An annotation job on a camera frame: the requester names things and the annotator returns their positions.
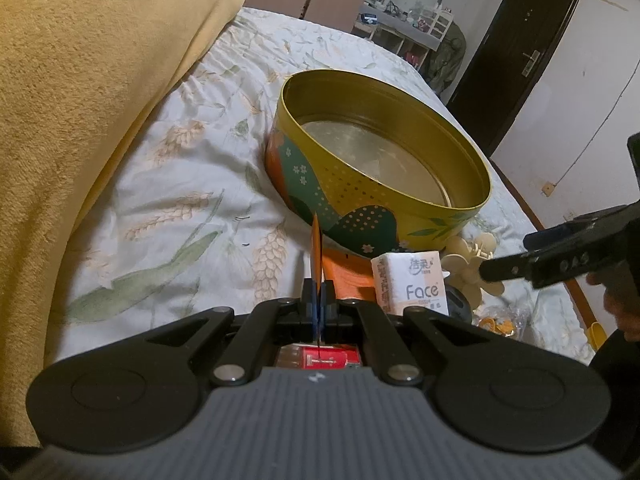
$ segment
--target screw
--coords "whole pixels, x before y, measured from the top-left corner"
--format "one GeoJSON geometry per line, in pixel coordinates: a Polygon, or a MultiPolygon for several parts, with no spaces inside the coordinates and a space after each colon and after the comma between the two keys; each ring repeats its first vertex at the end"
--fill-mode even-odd
{"type": "Polygon", "coordinates": [[[413,381],[420,375],[420,370],[413,365],[393,365],[386,371],[396,381],[413,381]]]}
{"type": "Polygon", "coordinates": [[[213,376],[219,381],[233,383],[244,377],[244,368],[238,365],[220,365],[213,370],[213,376]]]}

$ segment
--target cable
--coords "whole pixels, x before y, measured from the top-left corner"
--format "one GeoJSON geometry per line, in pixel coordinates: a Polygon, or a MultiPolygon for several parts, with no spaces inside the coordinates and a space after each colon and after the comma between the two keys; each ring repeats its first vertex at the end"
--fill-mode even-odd
{"type": "Polygon", "coordinates": [[[564,177],[567,176],[567,173],[569,173],[572,168],[578,163],[578,160],[580,160],[580,157],[584,155],[584,152],[587,151],[587,148],[591,145],[591,143],[593,142],[593,140],[596,138],[596,135],[600,133],[600,130],[602,129],[602,127],[604,126],[604,124],[609,120],[609,118],[611,117],[611,115],[613,114],[613,110],[616,109],[616,106],[618,106],[618,103],[620,102],[620,99],[622,99],[622,95],[625,93],[625,90],[628,88],[628,86],[631,84],[632,79],[634,78],[634,76],[636,75],[636,73],[638,72],[638,69],[640,68],[640,59],[638,59],[638,63],[636,64],[636,69],[634,70],[634,72],[631,74],[631,77],[629,78],[629,81],[626,82],[625,87],[622,89],[622,92],[620,92],[620,95],[618,96],[618,98],[616,99],[615,104],[613,105],[613,108],[611,109],[611,111],[607,114],[607,116],[604,118],[604,121],[602,121],[602,124],[600,125],[600,127],[596,130],[596,132],[591,136],[591,139],[589,139],[589,142],[587,142],[587,145],[584,147],[584,149],[580,152],[580,155],[578,155],[578,157],[574,160],[574,162],[569,166],[569,168],[564,172],[564,174],[560,177],[560,179],[556,182],[555,186],[557,187],[558,184],[560,184],[560,182],[562,182],[562,179],[564,179],[564,177]]]}

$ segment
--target wall outlet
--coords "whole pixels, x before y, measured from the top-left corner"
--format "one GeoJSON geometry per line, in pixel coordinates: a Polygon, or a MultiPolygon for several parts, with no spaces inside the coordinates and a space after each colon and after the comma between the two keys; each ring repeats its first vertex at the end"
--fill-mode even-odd
{"type": "Polygon", "coordinates": [[[551,196],[551,194],[556,190],[556,184],[552,184],[551,182],[547,182],[544,186],[542,186],[542,193],[545,196],[551,196]]]}

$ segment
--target wheat print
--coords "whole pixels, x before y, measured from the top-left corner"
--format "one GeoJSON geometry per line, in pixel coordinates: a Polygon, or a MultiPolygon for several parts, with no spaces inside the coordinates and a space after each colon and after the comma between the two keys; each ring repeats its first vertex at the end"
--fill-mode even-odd
{"type": "Polygon", "coordinates": [[[236,35],[234,34],[234,32],[233,32],[230,28],[228,28],[226,31],[227,31],[228,36],[229,36],[229,39],[228,39],[228,41],[227,41],[227,43],[228,43],[229,45],[234,44],[234,43],[240,43],[240,42],[236,39],[236,35]]]}
{"type": "Polygon", "coordinates": [[[262,34],[260,34],[260,32],[257,32],[256,35],[254,36],[255,38],[255,44],[258,45],[260,48],[266,49],[267,46],[264,44],[264,40],[262,38],[262,34]]]}
{"type": "Polygon", "coordinates": [[[267,72],[267,83],[273,83],[274,81],[277,81],[279,77],[280,74],[273,68],[269,67],[269,71],[267,72]]]}
{"type": "Polygon", "coordinates": [[[196,81],[202,85],[207,82],[216,81],[218,78],[218,74],[215,72],[211,72],[207,70],[204,65],[199,64],[196,69],[193,71],[192,75],[196,78],[196,81]]]}
{"type": "Polygon", "coordinates": [[[168,222],[177,220],[188,220],[193,217],[194,210],[203,209],[209,206],[209,200],[213,193],[191,193],[179,198],[171,208],[164,209],[160,214],[155,215],[142,223],[135,225],[125,233],[125,239],[129,241],[138,240],[146,232],[168,222]]]}
{"type": "Polygon", "coordinates": [[[86,264],[86,268],[95,272],[97,281],[102,286],[109,286],[111,283],[111,258],[112,254],[107,254],[104,251],[96,250],[92,248],[85,249],[71,249],[68,251],[71,254],[76,254],[77,262],[86,264]]]}
{"type": "Polygon", "coordinates": [[[343,58],[343,59],[344,59],[344,54],[343,54],[343,52],[340,50],[340,48],[338,48],[338,46],[337,46],[337,45],[332,44],[332,45],[331,45],[331,48],[334,50],[334,52],[335,52],[338,56],[340,56],[341,58],[343,58]]]}
{"type": "Polygon", "coordinates": [[[160,141],[154,151],[153,163],[162,166],[167,160],[176,156],[181,149],[186,148],[204,134],[204,124],[191,121],[190,126],[172,126],[164,139],[160,141]]]}
{"type": "Polygon", "coordinates": [[[262,96],[262,92],[258,94],[258,97],[252,100],[247,94],[242,93],[242,100],[249,108],[249,111],[253,115],[259,115],[262,113],[262,108],[260,107],[260,97],[262,96]]]}
{"type": "Polygon", "coordinates": [[[180,83],[180,86],[178,86],[178,94],[180,94],[180,100],[181,101],[189,101],[190,100],[190,91],[187,88],[187,85],[185,85],[184,81],[182,83],[180,83]]]}
{"type": "Polygon", "coordinates": [[[278,293],[278,278],[287,260],[284,221],[267,234],[254,251],[255,301],[272,300],[278,293]]]}

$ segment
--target dark wooden door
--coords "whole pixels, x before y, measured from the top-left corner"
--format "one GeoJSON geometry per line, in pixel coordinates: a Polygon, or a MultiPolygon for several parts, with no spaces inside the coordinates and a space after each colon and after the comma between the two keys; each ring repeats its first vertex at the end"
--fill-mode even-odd
{"type": "Polygon", "coordinates": [[[490,155],[540,79],[578,0],[503,0],[447,108],[490,155]]]}

